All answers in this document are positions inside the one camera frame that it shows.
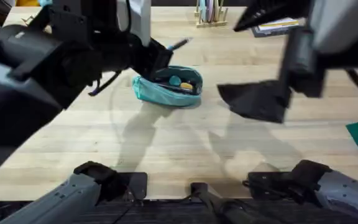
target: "marker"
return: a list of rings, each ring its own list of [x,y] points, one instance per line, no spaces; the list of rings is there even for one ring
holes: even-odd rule
[[[172,51],[177,50],[177,49],[183,47],[185,44],[189,43],[191,40],[193,40],[193,38],[191,38],[191,37],[185,38],[185,39],[179,41],[178,43],[167,47],[167,49],[172,50]]]

